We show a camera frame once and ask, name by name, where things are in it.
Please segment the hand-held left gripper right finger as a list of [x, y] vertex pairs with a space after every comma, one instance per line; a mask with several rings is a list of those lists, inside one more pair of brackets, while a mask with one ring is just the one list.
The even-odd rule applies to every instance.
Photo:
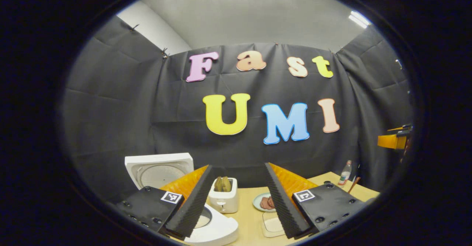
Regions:
[[265, 163], [265, 177], [288, 239], [331, 229], [365, 207], [363, 201], [331, 182], [317, 185], [272, 163]]

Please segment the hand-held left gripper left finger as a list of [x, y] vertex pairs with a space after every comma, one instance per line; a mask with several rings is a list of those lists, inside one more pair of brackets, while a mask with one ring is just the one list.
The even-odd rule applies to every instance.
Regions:
[[163, 187], [143, 187], [119, 202], [117, 209], [153, 232], [184, 239], [199, 220], [213, 179], [213, 166], [206, 165]]

